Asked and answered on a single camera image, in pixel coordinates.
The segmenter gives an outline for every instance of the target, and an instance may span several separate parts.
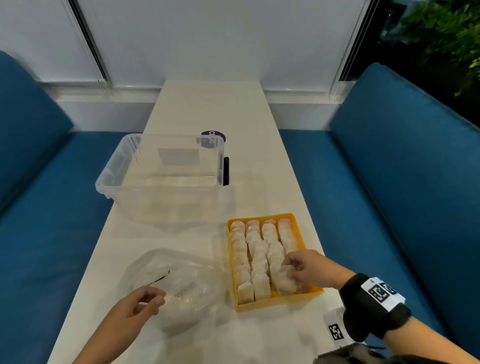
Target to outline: black and white marker tag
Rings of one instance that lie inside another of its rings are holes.
[[[399,303],[405,303],[401,294],[377,277],[369,278],[361,287],[388,312]]]
[[[339,307],[324,314],[325,325],[327,326],[337,349],[355,343],[355,340],[348,335],[345,325],[343,324],[344,312],[345,308]]]

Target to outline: yellow tray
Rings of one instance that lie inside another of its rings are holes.
[[[297,242],[298,242],[298,248],[299,250],[305,249],[305,243],[303,242],[303,238],[300,234],[297,221],[295,220],[295,216],[293,214],[261,216],[257,218],[234,218],[227,222],[227,230],[230,231],[230,225],[234,221],[242,221],[244,224],[246,224],[250,220],[258,220],[261,224],[262,222],[267,220],[275,220],[275,222],[278,222],[281,218],[288,218],[291,221],[293,234],[295,235],[295,238],[297,239]],[[308,293],[294,293],[287,296],[279,296],[278,292],[275,290],[272,284],[270,284],[270,290],[272,291],[272,298],[267,298],[260,301],[254,301],[251,303],[238,304],[237,283],[235,281],[235,265],[233,263],[233,250],[232,250],[232,242],[230,240],[230,234],[228,234],[228,255],[230,258],[230,270],[232,272],[233,291],[235,292],[234,306],[235,306],[235,310],[238,312],[256,310],[259,308],[276,306],[278,304],[306,301],[306,300],[312,299],[313,297],[318,296],[320,293],[323,292],[323,289],[311,286],[310,291]],[[248,252],[248,260],[249,262],[252,261],[252,257],[250,257],[250,251]]]

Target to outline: blue cushion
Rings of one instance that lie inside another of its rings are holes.
[[[56,152],[72,123],[35,80],[0,51],[0,213]]]
[[[95,181],[124,135],[74,135],[0,219],[1,363],[47,362],[112,206]]]
[[[280,130],[280,135],[325,255],[355,272],[385,280],[406,297],[415,317],[444,334],[441,321],[330,133]]]
[[[480,358],[480,131],[379,64],[331,129],[455,339]]]

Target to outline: person's left hand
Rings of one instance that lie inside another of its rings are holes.
[[[73,364],[110,364],[137,338],[145,322],[158,314],[165,291],[140,287],[112,307]]]

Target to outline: clear plastic bag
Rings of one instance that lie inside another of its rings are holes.
[[[125,296],[141,286],[167,292],[165,304],[152,318],[160,328],[200,321],[222,304],[226,289],[220,266],[163,248],[145,253],[127,268],[120,282],[120,294]]]

